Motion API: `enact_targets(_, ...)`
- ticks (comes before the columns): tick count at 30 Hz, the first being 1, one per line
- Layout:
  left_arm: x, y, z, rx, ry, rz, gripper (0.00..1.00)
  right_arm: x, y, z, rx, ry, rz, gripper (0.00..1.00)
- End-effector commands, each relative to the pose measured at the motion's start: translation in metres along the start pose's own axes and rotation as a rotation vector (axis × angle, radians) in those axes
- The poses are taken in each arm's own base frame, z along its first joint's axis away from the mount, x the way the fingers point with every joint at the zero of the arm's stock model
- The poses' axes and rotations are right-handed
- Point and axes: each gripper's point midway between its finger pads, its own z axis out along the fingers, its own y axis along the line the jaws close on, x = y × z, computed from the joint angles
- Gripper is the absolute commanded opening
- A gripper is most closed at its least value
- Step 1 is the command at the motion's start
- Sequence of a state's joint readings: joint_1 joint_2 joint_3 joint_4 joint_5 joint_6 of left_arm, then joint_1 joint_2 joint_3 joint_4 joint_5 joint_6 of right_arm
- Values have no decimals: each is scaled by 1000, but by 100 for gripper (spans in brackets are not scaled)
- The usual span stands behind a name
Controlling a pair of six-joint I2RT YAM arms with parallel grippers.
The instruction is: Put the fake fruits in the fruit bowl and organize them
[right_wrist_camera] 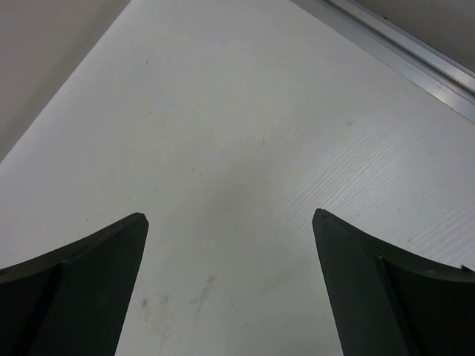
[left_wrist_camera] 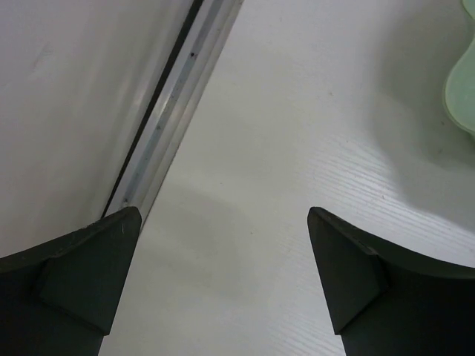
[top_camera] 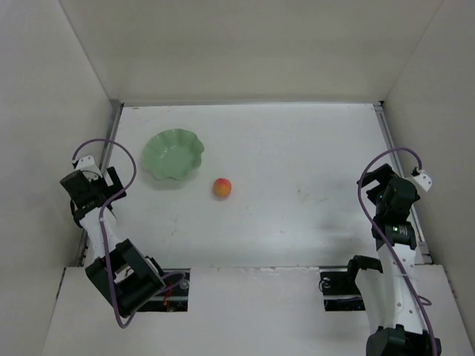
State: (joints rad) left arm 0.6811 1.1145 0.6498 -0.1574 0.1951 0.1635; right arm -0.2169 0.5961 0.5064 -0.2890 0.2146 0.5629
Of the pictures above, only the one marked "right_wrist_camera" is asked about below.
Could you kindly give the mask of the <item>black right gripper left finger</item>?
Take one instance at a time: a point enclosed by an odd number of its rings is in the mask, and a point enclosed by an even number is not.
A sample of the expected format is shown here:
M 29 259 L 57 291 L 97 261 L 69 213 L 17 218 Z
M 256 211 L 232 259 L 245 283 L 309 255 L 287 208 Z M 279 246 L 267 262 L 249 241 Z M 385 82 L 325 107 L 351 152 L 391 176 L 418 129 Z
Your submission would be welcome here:
M 114 355 L 143 258 L 133 213 L 1 270 L 2 355 Z

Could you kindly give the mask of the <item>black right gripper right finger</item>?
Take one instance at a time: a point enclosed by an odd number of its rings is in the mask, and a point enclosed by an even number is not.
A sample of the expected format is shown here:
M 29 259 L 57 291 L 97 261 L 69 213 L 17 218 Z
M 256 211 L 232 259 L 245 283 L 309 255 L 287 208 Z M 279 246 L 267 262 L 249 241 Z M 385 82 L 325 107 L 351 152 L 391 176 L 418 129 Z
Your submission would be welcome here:
M 474 271 L 438 263 L 324 209 L 315 244 L 344 355 L 473 355 Z

